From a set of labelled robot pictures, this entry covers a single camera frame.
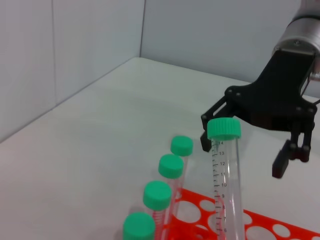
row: green screw cap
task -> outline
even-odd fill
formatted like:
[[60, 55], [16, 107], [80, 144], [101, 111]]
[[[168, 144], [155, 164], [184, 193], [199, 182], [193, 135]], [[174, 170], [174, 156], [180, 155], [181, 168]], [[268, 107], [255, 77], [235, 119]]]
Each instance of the green screw cap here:
[[208, 139], [229, 141], [241, 138], [240, 121], [232, 117], [220, 117], [212, 119], [207, 125]]
[[126, 217], [123, 224], [123, 240], [154, 240], [156, 224], [144, 212], [135, 212]]
[[170, 205], [172, 191], [168, 184], [163, 181], [151, 181], [143, 193], [143, 203], [154, 211], [165, 210]]
[[177, 155], [163, 155], [159, 162], [158, 171], [167, 179], [178, 179], [184, 171], [184, 161]]
[[175, 136], [171, 141], [170, 150], [180, 157], [187, 157], [192, 154], [194, 143], [190, 137]]

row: white wall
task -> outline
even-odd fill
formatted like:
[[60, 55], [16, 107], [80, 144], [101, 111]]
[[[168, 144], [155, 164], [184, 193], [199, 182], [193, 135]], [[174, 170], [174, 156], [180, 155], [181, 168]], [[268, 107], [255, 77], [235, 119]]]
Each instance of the white wall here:
[[51, 0], [0, 0], [0, 141], [54, 106]]
[[139, 56], [144, 0], [53, 3], [58, 103]]
[[[252, 82], [299, 6], [300, 0], [146, 0], [141, 56]], [[307, 94], [320, 97], [320, 84]]]

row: test tube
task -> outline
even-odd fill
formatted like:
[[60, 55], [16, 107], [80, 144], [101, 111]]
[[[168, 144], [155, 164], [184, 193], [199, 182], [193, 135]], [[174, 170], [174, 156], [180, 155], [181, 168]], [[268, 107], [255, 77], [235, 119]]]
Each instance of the test tube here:
[[135, 212], [126, 217], [123, 223], [123, 240], [154, 240], [156, 224], [144, 212]]
[[161, 176], [166, 179], [166, 182], [171, 187], [172, 196], [170, 201], [170, 207], [166, 213], [166, 224], [171, 223], [171, 219], [174, 213], [176, 197], [178, 194], [178, 187], [180, 179], [184, 170], [184, 161], [181, 157], [173, 154], [163, 155], [159, 161], [158, 171]]
[[170, 205], [171, 196], [170, 186], [163, 181], [151, 181], [144, 188], [143, 203], [155, 222], [154, 240], [162, 239], [166, 209]]
[[240, 122], [231, 117], [212, 119], [207, 134], [212, 144], [217, 239], [245, 240], [238, 153]]
[[[192, 154], [194, 148], [194, 143], [190, 137], [178, 135], [175, 136], [171, 141], [170, 150], [174, 155], [180, 156], [183, 160], [183, 172], [182, 176], [179, 178], [178, 190], [176, 198], [181, 197], [181, 189], [184, 186], [185, 176], [188, 165], [188, 158]], [[179, 209], [179, 201], [175, 204], [173, 209], [173, 214], [176, 216]]]

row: robotic arm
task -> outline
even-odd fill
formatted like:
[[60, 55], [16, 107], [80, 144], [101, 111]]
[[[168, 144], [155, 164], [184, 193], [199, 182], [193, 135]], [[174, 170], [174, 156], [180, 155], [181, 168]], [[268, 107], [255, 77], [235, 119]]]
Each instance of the robotic arm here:
[[[301, 1], [255, 82], [227, 88], [224, 97], [201, 116], [203, 150], [211, 148], [209, 120], [237, 116], [253, 126], [291, 133], [273, 162], [273, 177], [282, 178], [289, 160], [308, 162], [317, 106], [302, 98], [302, 87], [310, 80], [320, 81], [320, 0]], [[301, 133], [303, 144], [298, 146]]]

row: white table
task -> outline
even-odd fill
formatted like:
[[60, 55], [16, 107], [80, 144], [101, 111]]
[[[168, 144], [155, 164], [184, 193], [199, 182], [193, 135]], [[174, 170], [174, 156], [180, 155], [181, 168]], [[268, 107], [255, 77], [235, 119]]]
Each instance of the white table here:
[[[118, 67], [0, 144], [0, 239], [114, 239], [176, 134], [195, 143], [185, 187], [210, 195], [200, 116], [244, 84], [143, 58]], [[245, 209], [319, 231], [319, 114], [315, 121], [309, 163], [290, 161], [281, 180], [272, 163], [289, 134], [243, 123]]]

